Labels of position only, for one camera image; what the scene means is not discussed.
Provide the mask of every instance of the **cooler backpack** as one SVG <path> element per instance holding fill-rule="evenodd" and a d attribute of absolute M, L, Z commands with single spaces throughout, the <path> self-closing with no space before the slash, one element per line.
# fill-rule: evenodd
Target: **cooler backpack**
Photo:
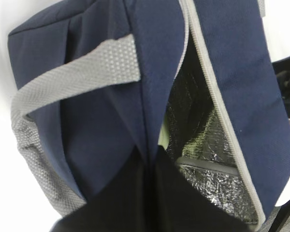
<path fill-rule="evenodd" d="M 290 123 L 259 6 L 63 0 L 10 33 L 12 127 L 54 232 L 260 228 Z"/>

